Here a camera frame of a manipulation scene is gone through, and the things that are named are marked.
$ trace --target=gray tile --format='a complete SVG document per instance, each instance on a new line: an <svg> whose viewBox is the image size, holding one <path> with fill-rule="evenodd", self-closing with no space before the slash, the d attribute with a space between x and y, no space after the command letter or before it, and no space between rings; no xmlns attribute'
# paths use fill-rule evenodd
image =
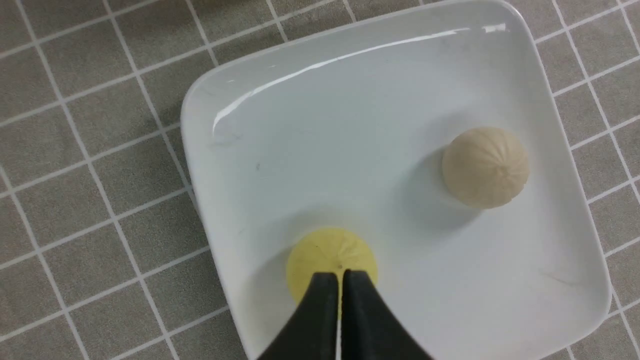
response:
<svg viewBox="0 0 640 360"><path fill-rule="evenodd" d="M40 246L109 218L86 166L26 188L17 196Z"/></svg>
<svg viewBox="0 0 640 360"><path fill-rule="evenodd" d="M68 305L136 277L113 225L58 245L43 255Z"/></svg>
<svg viewBox="0 0 640 360"><path fill-rule="evenodd" d="M173 355L171 355L171 350L169 350L166 342L160 341L131 356L125 357L124 360L173 360Z"/></svg>
<svg viewBox="0 0 640 360"><path fill-rule="evenodd" d="M595 79L593 87L610 125L640 115L640 61Z"/></svg>
<svg viewBox="0 0 640 360"><path fill-rule="evenodd" d="M638 339L640 336L640 305L634 305L625 311L631 332Z"/></svg>
<svg viewBox="0 0 640 360"><path fill-rule="evenodd" d="M620 306L640 299L640 243L626 247L607 258L609 276L613 284Z"/></svg>
<svg viewBox="0 0 640 360"><path fill-rule="evenodd" d="M640 40L640 3L636 2L625 7L627 17L631 27L636 34L636 39Z"/></svg>
<svg viewBox="0 0 640 360"><path fill-rule="evenodd" d="M0 1L0 53L31 41L15 1Z"/></svg>
<svg viewBox="0 0 640 360"><path fill-rule="evenodd" d="M161 335L139 283L71 313L91 360L110 359Z"/></svg>
<svg viewBox="0 0 640 360"><path fill-rule="evenodd" d="M0 199L0 264L33 250L22 219L11 197Z"/></svg>
<svg viewBox="0 0 640 360"><path fill-rule="evenodd" d="M631 186L589 205L604 252L640 236L640 204Z"/></svg>
<svg viewBox="0 0 640 360"><path fill-rule="evenodd" d="M566 34L539 43L538 53L545 66L551 91L558 91L584 79Z"/></svg>
<svg viewBox="0 0 640 360"><path fill-rule="evenodd" d="M273 9L276 10L276 14L282 16L306 8L318 1L320 0L271 0L271 4L273 5Z"/></svg>
<svg viewBox="0 0 640 360"><path fill-rule="evenodd" d="M575 360L635 359L634 349L620 315L607 320L591 335L571 345Z"/></svg>
<svg viewBox="0 0 640 360"><path fill-rule="evenodd" d="M14 186L83 159L60 107L16 121L0 131L0 163Z"/></svg>
<svg viewBox="0 0 640 360"><path fill-rule="evenodd" d="M33 48L0 59L0 69L0 120L56 100Z"/></svg>
<svg viewBox="0 0 640 360"><path fill-rule="evenodd" d="M627 180L627 173L609 136L602 136L575 149L573 160L587 199Z"/></svg>
<svg viewBox="0 0 640 360"><path fill-rule="evenodd" d="M616 6L616 0L556 0L567 25Z"/></svg>
<svg viewBox="0 0 640 360"><path fill-rule="evenodd" d="M276 25L262 28L243 37L235 38L213 48L218 63L223 64L244 55L282 44L282 35Z"/></svg>
<svg viewBox="0 0 640 360"><path fill-rule="evenodd" d="M0 334L7 334L60 310L36 256L0 270Z"/></svg>
<svg viewBox="0 0 640 360"><path fill-rule="evenodd" d="M566 349L562 349L555 354L549 355L544 360L570 360L569 352Z"/></svg>
<svg viewBox="0 0 640 360"><path fill-rule="evenodd" d="M169 142L171 143L171 147L173 147L175 155L178 157L182 171L184 171L184 175L190 183L191 176L189 175L189 167L187 166L187 157L184 154L184 144L182 143L182 133L180 128L167 131L166 135L169 138Z"/></svg>
<svg viewBox="0 0 640 360"><path fill-rule="evenodd" d="M158 130L135 79L67 104L89 155Z"/></svg>
<svg viewBox="0 0 640 360"><path fill-rule="evenodd" d="M231 314L222 314L172 337L173 346L184 360L246 359Z"/></svg>
<svg viewBox="0 0 640 360"><path fill-rule="evenodd" d="M420 5L420 3L418 3L418 0L350 0L349 5L356 20L360 21L398 10L409 9Z"/></svg>
<svg viewBox="0 0 640 360"><path fill-rule="evenodd" d="M147 285L168 331L226 304L209 251L148 277Z"/></svg>
<svg viewBox="0 0 640 360"><path fill-rule="evenodd" d="M207 246L187 193L126 217L120 225L142 272Z"/></svg>
<svg viewBox="0 0 640 360"><path fill-rule="evenodd" d="M209 54L203 51L142 75L164 126L180 121L180 108L187 90L194 81L211 69L213 61Z"/></svg>
<svg viewBox="0 0 640 360"><path fill-rule="evenodd" d="M38 37L107 15L100 0L22 0Z"/></svg>
<svg viewBox="0 0 640 360"><path fill-rule="evenodd" d="M587 85L558 95L555 100L570 145L607 129Z"/></svg>
<svg viewBox="0 0 640 360"><path fill-rule="evenodd" d="M282 27L287 38L295 40L349 23L351 23L351 17L344 3L334 1L284 20Z"/></svg>
<svg viewBox="0 0 640 360"><path fill-rule="evenodd" d="M638 55L620 11L572 29L571 36L589 75L607 70Z"/></svg>
<svg viewBox="0 0 640 360"><path fill-rule="evenodd" d="M552 0L507 0L527 22L533 38L539 38L562 29Z"/></svg>
<svg viewBox="0 0 640 360"><path fill-rule="evenodd" d="M614 135L631 176L640 175L640 121L616 130Z"/></svg>
<svg viewBox="0 0 640 360"><path fill-rule="evenodd" d="M209 41L273 20L265 0L192 0Z"/></svg>
<svg viewBox="0 0 640 360"><path fill-rule="evenodd" d="M105 20L42 44L63 95L72 95L131 73L110 21Z"/></svg>
<svg viewBox="0 0 640 360"><path fill-rule="evenodd" d="M100 158L93 166L116 214L183 186L160 136Z"/></svg>
<svg viewBox="0 0 640 360"><path fill-rule="evenodd" d="M184 0L160 0L116 18L139 69L204 45Z"/></svg>
<svg viewBox="0 0 640 360"><path fill-rule="evenodd" d="M0 359L82 360L82 353L64 316L0 343Z"/></svg>
<svg viewBox="0 0 640 360"><path fill-rule="evenodd" d="M140 4L143 1L144 0L109 0L109 6L111 7L111 10L115 12L136 4Z"/></svg>

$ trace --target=black tongs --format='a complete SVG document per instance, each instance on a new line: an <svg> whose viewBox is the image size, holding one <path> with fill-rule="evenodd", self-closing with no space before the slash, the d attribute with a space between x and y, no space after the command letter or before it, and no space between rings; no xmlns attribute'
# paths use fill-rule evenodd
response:
<svg viewBox="0 0 640 360"><path fill-rule="evenodd" d="M259 360L335 360L338 278L317 272L305 296ZM364 271L342 282L343 360L433 360L389 311Z"/></svg>

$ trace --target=dough ball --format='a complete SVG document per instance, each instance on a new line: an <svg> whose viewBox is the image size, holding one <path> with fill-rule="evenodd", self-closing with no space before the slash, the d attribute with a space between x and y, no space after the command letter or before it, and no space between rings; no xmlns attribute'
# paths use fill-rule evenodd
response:
<svg viewBox="0 0 640 360"><path fill-rule="evenodd" d="M347 269L365 270L374 284L378 282L376 260L367 243L358 235L339 228L316 230L291 250L287 262L287 285L299 304L315 272L333 272L338 276L339 299L342 299L342 276Z"/></svg>
<svg viewBox="0 0 640 360"><path fill-rule="evenodd" d="M529 178L529 159L515 135L496 127L477 127L446 148L442 175L462 203L477 209L496 208L522 191Z"/></svg>

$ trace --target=white square plate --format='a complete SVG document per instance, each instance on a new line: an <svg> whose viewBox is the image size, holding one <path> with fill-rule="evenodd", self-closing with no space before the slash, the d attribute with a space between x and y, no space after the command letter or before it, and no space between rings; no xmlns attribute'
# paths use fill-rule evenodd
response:
<svg viewBox="0 0 640 360"><path fill-rule="evenodd" d="M476 126L516 134L532 169L514 201L481 213L439 173L442 148ZM221 66L191 87L182 134L250 359L294 311L290 247L323 226L369 243L381 296L438 360L539 359L606 316L580 181L531 34L506 3L423 6Z"/></svg>

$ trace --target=beige dough ball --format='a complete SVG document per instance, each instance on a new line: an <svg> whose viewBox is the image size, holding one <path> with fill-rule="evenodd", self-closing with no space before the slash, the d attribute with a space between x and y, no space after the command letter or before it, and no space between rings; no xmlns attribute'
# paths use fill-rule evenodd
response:
<svg viewBox="0 0 640 360"><path fill-rule="evenodd" d="M515 135L496 127L465 131L446 148L442 175L449 191L477 209L505 205L529 178L527 152Z"/></svg>

